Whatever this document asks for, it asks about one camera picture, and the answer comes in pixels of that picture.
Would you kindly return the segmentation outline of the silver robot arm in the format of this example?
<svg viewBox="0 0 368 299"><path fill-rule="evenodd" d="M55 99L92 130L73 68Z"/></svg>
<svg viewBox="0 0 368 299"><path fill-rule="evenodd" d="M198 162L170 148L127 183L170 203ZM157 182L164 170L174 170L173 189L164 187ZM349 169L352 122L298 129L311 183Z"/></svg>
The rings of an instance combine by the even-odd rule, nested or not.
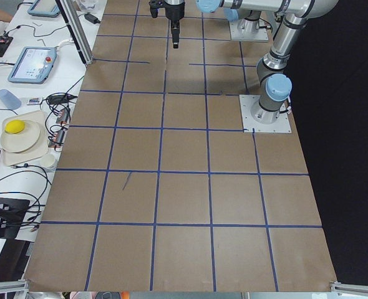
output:
<svg viewBox="0 0 368 299"><path fill-rule="evenodd" d="M307 20L321 17L331 11L337 1L196 1L197 8L211 13L223 7L238 11L269 11L283 15L273 45L257 64L261 96L251 107L251 116L257 122L270 125L278 119L282 104L289 98L292 83L283 74L293 45Z"/></svg>
<svg viewBox="0 0 368 299"><path fill-rule="evenodd" d="M223 12L229 23L235 25L239 30L256 32L259 29L261 11L224 8Z"/></svg>

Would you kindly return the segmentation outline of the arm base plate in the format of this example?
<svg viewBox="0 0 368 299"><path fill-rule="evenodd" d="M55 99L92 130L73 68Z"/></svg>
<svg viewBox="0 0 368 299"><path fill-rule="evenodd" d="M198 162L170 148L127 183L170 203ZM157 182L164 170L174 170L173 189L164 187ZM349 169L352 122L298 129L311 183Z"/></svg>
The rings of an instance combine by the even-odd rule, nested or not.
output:
<svg viewBox="0 0 368 299"><path fill-rule="evenodd" d="M275 112L263 110L259 95L240 95L243 131L248 133L291 133L285 104Z"/></svg>
<svg viewBox="0 0 368 299"><path fill-rule="evenodd" d="M262 20L248 21L240 19L229 22L231 40L249 42L268 42L266 24Z"/></svg>

